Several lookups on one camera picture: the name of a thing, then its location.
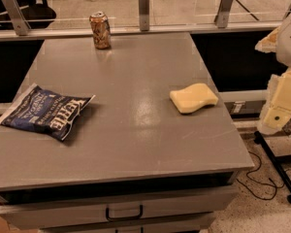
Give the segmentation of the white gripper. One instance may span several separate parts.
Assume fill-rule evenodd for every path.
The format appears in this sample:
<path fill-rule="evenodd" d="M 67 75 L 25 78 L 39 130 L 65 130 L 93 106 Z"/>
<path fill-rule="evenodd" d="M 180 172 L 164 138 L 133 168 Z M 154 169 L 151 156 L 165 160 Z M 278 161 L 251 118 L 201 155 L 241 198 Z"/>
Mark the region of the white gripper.
<path fill-rule="evenodd" d="M 260 40 L 255 49 L 264 53 L 276 52 L 278 31 L 279 27 Z M 263 107 L 257 122 L 257 130 L 265 135 L 279 132 L 291 119 L 291 68 L 281 76 L 271 75 L 270 92 L 270 107 Z"/>

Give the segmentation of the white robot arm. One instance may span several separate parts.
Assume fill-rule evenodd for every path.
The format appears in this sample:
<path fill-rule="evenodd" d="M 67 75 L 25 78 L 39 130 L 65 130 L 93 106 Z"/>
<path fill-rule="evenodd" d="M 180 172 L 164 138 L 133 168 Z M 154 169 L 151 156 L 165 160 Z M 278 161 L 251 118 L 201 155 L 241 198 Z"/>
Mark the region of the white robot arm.
<path fill-rule="evenodd" d="M 287 67 L 280 76 L 271 75 L 266 103 L 257 123 L 260 133 L 273 135 L 291 119 L 291 13 L 279 27 L 260 40 L 255 49 L 274 52 L 276 60 Z"/>

